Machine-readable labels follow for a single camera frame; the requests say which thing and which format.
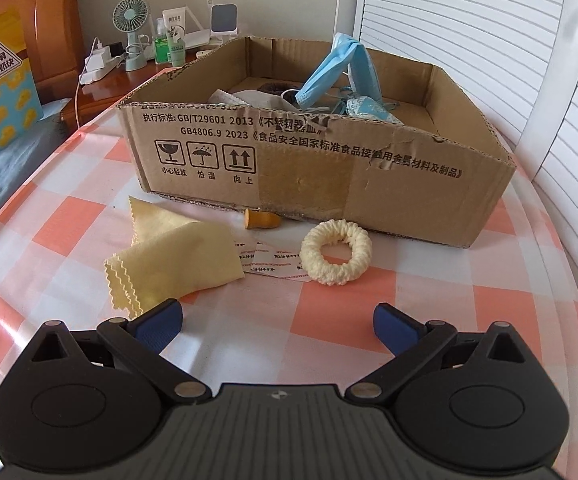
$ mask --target orange earplug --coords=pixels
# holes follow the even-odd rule
[[[245,209],[245,229],[273,229],[282,219],[275,213]]]

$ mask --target portable fan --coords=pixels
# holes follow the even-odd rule
[[[147,22],[149,8],[144,0],[122,0],[114,9],[114,27],[127,33],[125,70],[138,70],[147,64],[138,30]]]

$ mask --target round table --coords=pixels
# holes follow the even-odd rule
[[[284,221],[246,232],[243,215],[146,194],[115,111],[83,126],[0,211],[0,381],[35,330],[61,319],[94,328],[113,310],[103,261],[128,247],[128,196],[186,216],[223,222],[235,237],[297,250],[313,227]],[[247,274],[183,298],[183,331],[163,355],[209,384],[337,383],[342,391],[391,355],[373,335],[386,301],[422,322],[463,332],[510,321],[571,413],[556,468],[578,480],[578,290],[560,240],[518,169],[468,250],[371,233],[371,267],[345,286]],[[325,249],[338,261],[346,247]]]

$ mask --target fan grille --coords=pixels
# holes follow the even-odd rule
[[[122,0],[114,9],[114,27],[121,32],[133,32],[147,21],[149,9],[144,0]]]

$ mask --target blue bedding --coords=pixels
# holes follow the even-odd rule
[[[60,110],[68,101],[43,105],[43,118],[0,152],[0,208],[67,138]]]

